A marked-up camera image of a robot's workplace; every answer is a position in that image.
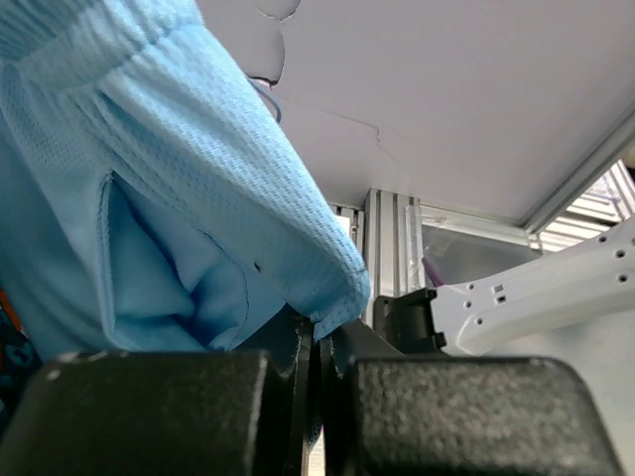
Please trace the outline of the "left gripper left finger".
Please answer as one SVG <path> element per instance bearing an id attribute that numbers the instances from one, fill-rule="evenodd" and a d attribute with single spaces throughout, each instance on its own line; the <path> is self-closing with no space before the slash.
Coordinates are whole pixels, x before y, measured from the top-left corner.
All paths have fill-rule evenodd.
<path id="1" fill-rule="evenodd" d="M 71 355 L 32 380 L 5 475 L 301 475 L 311 323 L 281 316 L 232 352 Z"/>

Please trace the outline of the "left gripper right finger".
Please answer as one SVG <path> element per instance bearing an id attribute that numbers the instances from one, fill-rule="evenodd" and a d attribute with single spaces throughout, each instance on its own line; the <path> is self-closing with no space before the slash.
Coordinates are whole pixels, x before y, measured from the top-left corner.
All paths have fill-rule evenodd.
<path id="1" fill-rule="evenodd" d="M 539 357 L 404 355 L 354 321 L 319 345 L 330 475 L 619 475 L 593 398 Z"/>

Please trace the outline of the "light blue shorts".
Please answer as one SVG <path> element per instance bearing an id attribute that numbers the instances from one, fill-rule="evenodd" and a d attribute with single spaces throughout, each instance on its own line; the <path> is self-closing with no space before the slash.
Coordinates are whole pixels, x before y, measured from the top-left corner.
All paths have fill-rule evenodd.
<path id="1" fill-rule="evenodd" d="M 1 290 L 42 365 L 323 338 L 364 261 L 193 1 L 1 5 Z"/>

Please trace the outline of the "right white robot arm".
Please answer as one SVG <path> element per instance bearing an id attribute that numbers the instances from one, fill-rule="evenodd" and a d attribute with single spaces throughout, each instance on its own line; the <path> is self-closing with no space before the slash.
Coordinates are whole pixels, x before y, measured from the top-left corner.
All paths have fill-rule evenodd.
<path id="1" fill-rule="evenodd" d="M 378 331 L 404 354 L 482 356 L 519 338 L 634 308 L 634 221 L 504 272 L 378 297 Z"/>

